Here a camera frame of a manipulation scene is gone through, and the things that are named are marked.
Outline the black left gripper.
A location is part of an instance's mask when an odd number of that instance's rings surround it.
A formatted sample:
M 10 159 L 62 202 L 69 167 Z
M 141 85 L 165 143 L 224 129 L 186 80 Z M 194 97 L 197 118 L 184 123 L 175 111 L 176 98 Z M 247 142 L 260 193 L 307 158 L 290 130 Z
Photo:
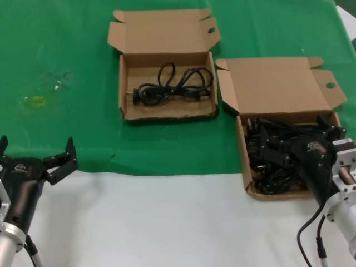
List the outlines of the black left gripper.
M 10 199 L 5 222 L 29 231 L 46 181 L 55 185 L 78 170 L 78 159 L 73 138 L 69 137 L 65 152 L 43 160 L 33 157 L 12 158 L 5 155 L 8 138 L 0 139 L 1 180 Z

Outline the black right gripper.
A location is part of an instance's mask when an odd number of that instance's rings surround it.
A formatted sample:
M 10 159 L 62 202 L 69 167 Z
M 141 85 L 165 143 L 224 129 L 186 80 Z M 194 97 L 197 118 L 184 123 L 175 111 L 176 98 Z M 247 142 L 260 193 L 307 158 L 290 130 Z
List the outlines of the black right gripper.
M 293 130 L 283 126 L 260 126 L 260 158 L 280 167 L 290 166 L 291 155 L 299 168 L 301 178 L 320 206 L 336 192 L 332 182 L 335 155 L 332 141 L 344 139 L 346 129 L 317 116 L 317 124 L 325 139 L 302 136 L 291 145 Z

